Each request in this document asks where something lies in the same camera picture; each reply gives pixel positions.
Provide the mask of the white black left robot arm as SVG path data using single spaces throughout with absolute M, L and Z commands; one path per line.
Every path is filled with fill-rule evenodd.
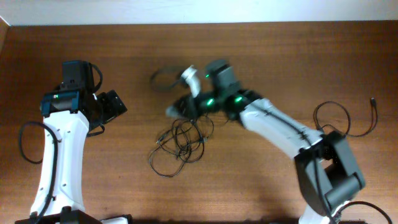
M 39 188 L 23 223 L 99 223 L 85 212 L 82 194 L 83 150 L 87 138 L 105 131 L 105 124 L 127 111 L 114 90 L 99 92 L 97 65 L 84 60 L 62 64 L 62 82 L 40 102 L 41 122 L 28 126 L 44 129 L 44 155 Z

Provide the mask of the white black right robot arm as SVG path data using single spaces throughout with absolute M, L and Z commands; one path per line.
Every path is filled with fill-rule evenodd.
M 223 111 L 294 161 L 300 192 L 307 203 L 299 223 L 338 223 L 343 209 L 364 189 L 364 175 L 343 134 L 309 128 L 254 90 L 243 88 L 227 61 L 215 60 L 206 66 L 210 91 L 201 89 L 194 66 L 182 69 L 179 75 L 190 93 L 177 100 L 168 114 L 197 119 Z

